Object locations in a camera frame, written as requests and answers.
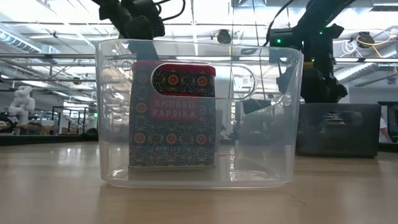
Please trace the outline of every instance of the pink label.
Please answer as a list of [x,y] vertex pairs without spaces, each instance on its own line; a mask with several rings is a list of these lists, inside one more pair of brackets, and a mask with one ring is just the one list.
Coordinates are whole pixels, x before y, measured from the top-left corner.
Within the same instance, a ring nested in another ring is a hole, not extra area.
[[150,98],[150,118],[154,120],[198,121],[198,99],[184,96],[153,94]]

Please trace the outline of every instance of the black robotic arm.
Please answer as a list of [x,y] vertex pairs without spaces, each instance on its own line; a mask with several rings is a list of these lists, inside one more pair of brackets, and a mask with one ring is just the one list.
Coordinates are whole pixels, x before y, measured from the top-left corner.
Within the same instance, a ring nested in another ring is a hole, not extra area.
[[[164,36],[164,24],[159,16],[160,4],[152,0],[92,0],[99,7],[101,20],[109,19],[122,38],[152,40]],[[282,12],[293,0],[282,7]],[[346,88],[338,83],[333,75],[333,39],[338,38],[344,28],[329,24],[345,7],[355,0],[310,0],[307,10],[298,24],[288,29],[271,29],[267,33],[267,43],[271,47],[291,47],[304,54],[307,66],[303,71],[301,96],[306,103],[337,103],[347,95]],[[154,46],[150,42],[130,44],[131,52],[138,60],[158,60]],[[270,52],[270,62],[279,63],[280,55]],[[280,74],[277,84],[283,92],[289,83],[289,74]]]

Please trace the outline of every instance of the black storage bin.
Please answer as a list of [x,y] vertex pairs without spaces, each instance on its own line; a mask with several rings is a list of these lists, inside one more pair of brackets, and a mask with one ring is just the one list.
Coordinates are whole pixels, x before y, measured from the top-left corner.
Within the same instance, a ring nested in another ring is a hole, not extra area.
[[296,153],[300,156],[375,157],[381,105],[300,105]]

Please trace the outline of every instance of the clear plastic bin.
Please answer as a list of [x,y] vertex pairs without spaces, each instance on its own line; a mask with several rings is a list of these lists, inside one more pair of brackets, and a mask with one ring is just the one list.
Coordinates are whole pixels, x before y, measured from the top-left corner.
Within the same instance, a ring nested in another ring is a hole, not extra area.
[[213,189],[292,180],[299,51],[118,39],[96,46],[96,63],[104,181]]

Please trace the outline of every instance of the table surface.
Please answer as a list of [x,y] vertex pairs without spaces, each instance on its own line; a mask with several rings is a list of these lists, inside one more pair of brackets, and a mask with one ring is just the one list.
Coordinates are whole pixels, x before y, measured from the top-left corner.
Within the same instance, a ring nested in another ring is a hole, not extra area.
[[1,147],[0,222],[398,222],[398,154],[298,157],[291,184],[262,190],[124,189],[99,174],[96,142]]

